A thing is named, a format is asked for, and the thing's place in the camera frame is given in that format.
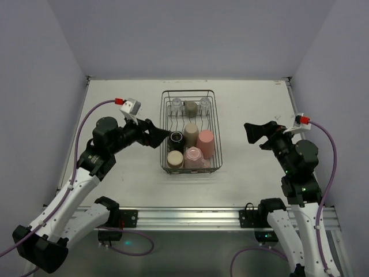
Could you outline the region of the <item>pink glass cup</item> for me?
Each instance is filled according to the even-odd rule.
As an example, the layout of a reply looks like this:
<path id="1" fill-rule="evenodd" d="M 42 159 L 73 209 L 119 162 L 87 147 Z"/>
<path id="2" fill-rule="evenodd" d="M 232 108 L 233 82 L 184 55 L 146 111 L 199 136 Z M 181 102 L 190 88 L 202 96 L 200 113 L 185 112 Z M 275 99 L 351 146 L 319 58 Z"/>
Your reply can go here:
<path id="1" fill-rule="evenodd" d="M 197 147 L 190 147 L 184 152 L 184 167 L 186 169 L 207 169 L 210 163 L 204 158 Z"/>

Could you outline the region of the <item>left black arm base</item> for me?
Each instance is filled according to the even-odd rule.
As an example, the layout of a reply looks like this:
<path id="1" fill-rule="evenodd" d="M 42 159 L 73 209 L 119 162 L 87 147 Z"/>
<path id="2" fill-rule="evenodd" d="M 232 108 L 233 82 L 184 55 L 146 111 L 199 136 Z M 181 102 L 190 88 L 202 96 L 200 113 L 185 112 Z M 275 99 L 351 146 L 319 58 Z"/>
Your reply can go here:
<path id="1" fill-rule="evenodd" d="M 115 209 L 110 212 L 109 218 L 103 227 L 112 227 L 118 229 L 135 228 L 137 223 L 137 210 L 133 209 Z M 97 239 L 100 242 L 120 241 L 122 233 L 118 231 L 98 231 Z"/>

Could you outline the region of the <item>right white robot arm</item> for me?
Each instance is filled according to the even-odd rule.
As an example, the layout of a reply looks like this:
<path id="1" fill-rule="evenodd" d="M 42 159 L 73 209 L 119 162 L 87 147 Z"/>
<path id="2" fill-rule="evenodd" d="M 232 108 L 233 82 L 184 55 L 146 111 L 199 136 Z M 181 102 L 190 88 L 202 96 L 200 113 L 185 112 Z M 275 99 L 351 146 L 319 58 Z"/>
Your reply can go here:
<path id="1" fill-rule="evenodd" d="M 285 173 L 281 188 L 296 223 L 291 223 L 289 211 L 278 198 L 261 200 L 258 217 L 275 232 L 291 276 L 340 276 L 322 215 L 327 191 L 321 191 L 314 176 L 319 149 L 309 140 L 292 141 L 294 135 L 310 130 L 312 126 L 318 126 L 318 123 L 303 114 L 296 115 L 290 128 L 275 121 L 263 125 L 244 124 L 249 144 L 267 138 L 259 147 L 272 151 Z"/>

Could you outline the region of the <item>pink tall cup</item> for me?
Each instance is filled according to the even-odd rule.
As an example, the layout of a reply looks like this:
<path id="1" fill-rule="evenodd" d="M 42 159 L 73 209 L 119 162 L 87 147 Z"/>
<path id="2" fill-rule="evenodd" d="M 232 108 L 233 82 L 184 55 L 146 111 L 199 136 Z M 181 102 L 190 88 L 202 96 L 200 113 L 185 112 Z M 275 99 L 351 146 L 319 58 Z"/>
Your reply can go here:
<path id="1" fill-rule="evenodd" d="M 213 132 L 211 130 L 202 130 L 198 135 L 196 147 L 202 151 L 205 159 L 211 158 L 215 152 Z"/>

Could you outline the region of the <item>black mug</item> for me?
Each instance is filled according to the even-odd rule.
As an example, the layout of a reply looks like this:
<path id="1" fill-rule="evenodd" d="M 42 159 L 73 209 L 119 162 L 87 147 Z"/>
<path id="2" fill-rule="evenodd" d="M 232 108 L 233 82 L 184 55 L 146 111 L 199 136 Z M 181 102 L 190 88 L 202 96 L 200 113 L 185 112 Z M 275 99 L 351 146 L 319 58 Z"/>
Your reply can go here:
<path id="1" fill-rule="evenodd" d="M 172 132 L 168 138 L 168 147 L 170 151 L 184 152 L 185 149 L 185 138 L 182 132 Z"/>

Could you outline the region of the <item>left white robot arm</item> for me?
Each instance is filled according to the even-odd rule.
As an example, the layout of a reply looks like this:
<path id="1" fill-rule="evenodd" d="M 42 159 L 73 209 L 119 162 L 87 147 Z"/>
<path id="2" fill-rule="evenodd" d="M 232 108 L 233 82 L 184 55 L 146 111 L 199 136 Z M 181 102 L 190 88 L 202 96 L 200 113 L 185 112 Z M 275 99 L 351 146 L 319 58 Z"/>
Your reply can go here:
<path id="1" fill-rule="evenodd" d="M 120 127 L 113 117 L 100 118 L 85 151 L 75 156 L 72 175 L 62 190 L 32 223 L 13 231 L 18 254 L 51 274 L 64 263 L 72 246 L 93 229 L 121 231 L 119 204 L 108 197 L 99 197 L 84 214 L 71 217 L 113 168 L 115 154 L 133 143 L 157 148 L 169 134 L 149 119 L 127 119 Z"/>

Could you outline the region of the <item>beige tall cup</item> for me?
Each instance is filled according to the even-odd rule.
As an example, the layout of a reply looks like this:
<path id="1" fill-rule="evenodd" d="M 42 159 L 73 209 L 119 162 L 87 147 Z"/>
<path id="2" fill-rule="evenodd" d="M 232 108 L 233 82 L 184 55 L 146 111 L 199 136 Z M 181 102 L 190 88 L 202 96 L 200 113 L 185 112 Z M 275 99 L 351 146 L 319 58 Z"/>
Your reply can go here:
<path id="1" fill-rule="evenodd" d="M 185 138 L 186 147 L 195 147 L 199 135 L 199 129 L 197 125 L 195 123 L 188 123 L 184 127 L 183 135 Z"/>

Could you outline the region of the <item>clear glass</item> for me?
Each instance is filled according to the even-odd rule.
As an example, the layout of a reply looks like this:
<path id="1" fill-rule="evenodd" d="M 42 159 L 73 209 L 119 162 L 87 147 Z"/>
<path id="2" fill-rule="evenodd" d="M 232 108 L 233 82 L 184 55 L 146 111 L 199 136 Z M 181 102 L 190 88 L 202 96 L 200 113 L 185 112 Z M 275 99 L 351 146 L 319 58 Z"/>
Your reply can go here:
<path id="1" fill-rule="evenodd" d="M 174 115 L 182 115 L 183 113 L 183 102 L 180 98 L 173 98 L 171 100 L 170 112 Z"/>
<path id="2" fill-rule="evenodd" d="M 210 102 L 209 98 L 207 98 L 207 97 L 201 98 L 200 101 L 199 101 L 200 113 L 202 115 L 206 115 L 210 111 L 210 108 L 211 108 L 211 102 Z"/>

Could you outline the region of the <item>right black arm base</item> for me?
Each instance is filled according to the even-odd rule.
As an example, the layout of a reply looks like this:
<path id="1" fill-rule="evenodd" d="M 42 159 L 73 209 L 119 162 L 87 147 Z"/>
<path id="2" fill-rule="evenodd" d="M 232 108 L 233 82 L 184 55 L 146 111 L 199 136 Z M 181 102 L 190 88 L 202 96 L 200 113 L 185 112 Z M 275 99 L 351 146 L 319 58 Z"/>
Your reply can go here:
<path id="1" fill-rule="evenodd" d="M 247 203 L 243 209 L 239 210 L 240 227 L 253 229 L 257 242 L 265 246 L 276 246 L 278 238 L 266 219 L 264 219 L 253 203 Z"/>

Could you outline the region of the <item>beige brown cup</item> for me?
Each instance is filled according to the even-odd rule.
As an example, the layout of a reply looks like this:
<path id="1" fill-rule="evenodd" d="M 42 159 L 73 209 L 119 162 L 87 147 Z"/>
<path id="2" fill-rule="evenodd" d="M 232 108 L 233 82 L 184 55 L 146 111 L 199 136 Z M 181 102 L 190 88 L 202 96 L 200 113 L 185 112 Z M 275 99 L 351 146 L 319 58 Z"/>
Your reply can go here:
<path id="1" fill-rule="evenodd" d="M 184 164 L 183 154 L 177 150 L 170 151 L 167 155 L 167 164 L 171 169 L 181 169 Z"/>

